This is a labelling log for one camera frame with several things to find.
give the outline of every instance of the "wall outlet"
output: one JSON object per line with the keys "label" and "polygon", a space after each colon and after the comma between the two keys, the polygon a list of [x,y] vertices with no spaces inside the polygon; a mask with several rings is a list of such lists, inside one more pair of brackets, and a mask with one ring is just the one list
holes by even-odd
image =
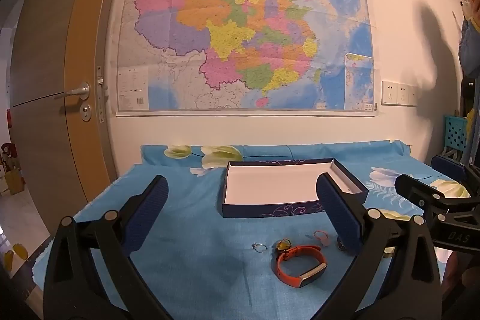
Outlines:
{"label": "wall outlet", "polygon": [[382,82],[382,105],[397,104],[397,84],[393,82]]}
{"label": "wall outlet", "polygon": [[409,86],[406,84],[397,85],[397,105],[408,105],[409,104]]}
{"label": "wall outlet", "polygon": [[417,106],[418,105],[418,87],[409,86],[409,101],[408,106]]}

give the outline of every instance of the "bed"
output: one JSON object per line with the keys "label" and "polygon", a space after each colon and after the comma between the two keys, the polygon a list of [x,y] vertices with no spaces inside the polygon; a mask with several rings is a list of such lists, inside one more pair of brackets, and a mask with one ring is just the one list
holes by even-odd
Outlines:
{"label": "bed", "polygon": [[[100,218],[141,193],[155,175],[169,183],[169,198],[142,248],[132,253],[136,268],[167,311],[178,320],[309,319],[325,302],[353,257],[338,250],[335,231],[324,212],[284,217],[226,219],[218,196],[223,168],[202,167],[205,148],[172,159],[167,146],[142,146],[142,164],[134,165],[76,216],[76,221]],[[447,196],[462,195],[462,187],[410,157],[400,141],[297,146],[236,146],[243,160],[336,158],[368,188],[365,207],[412,216],[422,211],[397,195],[394,182],[408,174],[432,184]],[[323,249],[328,268],[317,281],[301,289],[281,283],[271,270],[270,248],[289,238],[294,245],[315,244],[316,230],[327,231],[333,243]],[[258,253],[253,243],[265,244]],[[34,281],[43,288],[50,249],[37,259]],[[436,250],[441,275],[448,252]],[[99,275],[111,302],[124,307],[98,251],[93,251]],[[376,297],[389,259],[383,259],[362,306]]]}

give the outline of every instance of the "metal screw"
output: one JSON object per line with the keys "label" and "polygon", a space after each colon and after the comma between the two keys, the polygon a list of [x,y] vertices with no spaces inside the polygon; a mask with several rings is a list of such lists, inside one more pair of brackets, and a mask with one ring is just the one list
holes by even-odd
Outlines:
{"label": "metal screw", "polygon": [[105,217],[105,220],[107,221],[113,221],[114,219],[117,218],[118,215],[119,214],[117,211],[108,211],[105,213],[104,217]]}
{"label": "metal screw", "polygon": [[370,209],[368,215],[373,219],[378,219],[382,215],[378,209]]}
{"label": "metal screw", "polygon": [[71,217],[63,217],[61,220],[63,226],[69,226],[71,224]]}
{"label": "metal screw", "polygon": [[424,219],[422,216],[413,216],[413,221],[414,223],[418,224],[418,225],[422,225],[424,223]]}

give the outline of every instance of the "yellow slipper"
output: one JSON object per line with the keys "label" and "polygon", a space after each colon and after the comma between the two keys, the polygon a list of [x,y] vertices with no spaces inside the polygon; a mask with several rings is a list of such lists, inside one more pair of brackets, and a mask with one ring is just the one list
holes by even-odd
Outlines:
{"label": "yellow slipper", "polygon": [[14,252],[12,250],[8,250],[3,255],[3,262],[4,262],[4,265],[5,265],[5,269],[8,272],[11,271],[11,268],[14,264],[14,259],[13,258],[14,258]]}
{"label": "yellow slipper", "polygon": [[17,254],[22,260],[28,259],[28,251],[21,244],[14,244],[13,250],[15,251],[15,254]]}

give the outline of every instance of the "door lock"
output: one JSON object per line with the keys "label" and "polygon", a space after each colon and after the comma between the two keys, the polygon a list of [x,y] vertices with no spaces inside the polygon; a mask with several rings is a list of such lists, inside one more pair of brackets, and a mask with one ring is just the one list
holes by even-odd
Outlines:
{"label": "door lock", "polygon": [[82,106],[80,106],[80,116],[82,116],[82,120],[85,122],[90,121],[92,118],[92,108],[87,102],[83,102]]}

